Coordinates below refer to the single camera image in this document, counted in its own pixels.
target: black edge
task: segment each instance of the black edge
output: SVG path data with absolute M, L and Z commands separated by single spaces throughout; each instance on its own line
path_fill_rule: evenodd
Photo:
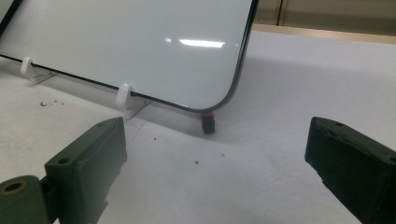
M 161 99 L 158 99 L 158 98 L 155 98 L 155 97 L 151 97 L 151 96 L 148 96 L 148 95 L 145 95 L 145 94 L 141 94 L 141 93 L 138 93 L 138 92 L 131 92 L 131 95 L 132 96 L 142 97 L 142 98 L 145 98 L 145 99 L 148 99 L 148 100 L 151 100 L 151 101 L 155 101 L 155 102 L 158 102 L 158 103 L 161 103 L 161 104 L 164 104 L 164 105 L 170 105 L 170 106 L 175 107 L 175 108 L 179 108 L 179 109 L 182 109 L 182 110 L 195 112 L 195 113 L 214 111 L 214 110 L 222 107 L 223 105 L 227 104 L 231 100 L 233 95 L 235 94 L 236 87 L 238 86 L 239 78 L 241 76 L 242 68 L 243 68 L 243 65 L 244 65 L 245 55 L 246 55 L 246 52 L 247 52 L 247 49 L 248 49 L 248 40 L 250 38 L 251 27 L 252 27 L 253 22 L 254 22 L 254 17 L 256 15 L 256 10 L 257 10 L 258 4 L 259 4 L 259 0 L 252 0 L 251 1 L 250 11 L 249 11 L 249 14 L 248 14 L 248 17 L 247 17 L 247 25 L 245 27 L 244 36 L 242 38 L 242 43 L 241 43 L 242 48 L 239 51 L 238 63 L 236 64 L 235 73 L 234 73 L 234 76 L 233 76 L 233 82 L 232 82 L 231 87 L 228 90 L 227 94 L 225 95 L 225 97 L 218 104 L 213 105 L 213 106 L 211 106 L 211 107 L 209 107 L 207 109 L 194 109 L 194 108 L 186 107 L 184 105 L 178 105 L 178 104 L 175 104 L 175 103 L 167 102 L 165 100 L 161 100 Z M 2 54 L 0 54 L 0 57 L 7 58 L 7 59 L 10 59 L 10 60 L 13 60 L 13 61 L 17 61 L 17 62 L 22 62 L 22 60 L 15 59 L 15 58 L 12 58 L 12 57 L 8 57 L 8 56 L 2 55 Z M 74 78 L 77 78 L 77 79 L 80 79 L 80 80 L 88 81 L 88 82 L 91 82 L 91 83 L 94 83 L 94 84 L 97 84 L 97 85 L 105 86 L 105 87 L 108 87 L 108 88 L 113 89 L 113 90 L 117 90 L 118 89 L 118 87 L 114 87 L 114 86 L 111 86 L 111 85 L 108 85 L 108 84 L 105 84 L 105 83 L 102 83 L 102 82 L 94 81 L 94 80 L 91 80 L 91 79 L 88 79 L 88 78 L 85 78 L 85 77 L 79 77 L 79 76 L 76 76 L 76 75 L 72 75 L 72 74 L 69 74 L 69 73 L 66 73 L 66 72 L 62 72 L 62 71 L 59 71 L 59 70 L 55 70 L 55 69 L 52 69 L 52 68 L 48 68 L 46 66 L 42 66 L 42 65 L 39 65 L 39 64 L 32 64 L 32 66 L 43 68 L 43 69 L 47 69 L 47 70 L 52 71 L 52 72 L 56 72 L 56 73 L 60 73 L 60 74 L 63 74 L 63 75 L 69 76 L 69 77 L 74 77 Z
M 1 22 L 0 22 L 0 37 L 3 34 L 3 32 L 6 30 L 6 27 L 8 26 L 9 22 L 12 19 L 12 16 L 15 14 L 18 7 L 20 6 L 21 2 L 22 2 L 22 0 L 14 0 L 14 2 L 9 7 L 6 15 L 1 20 Z

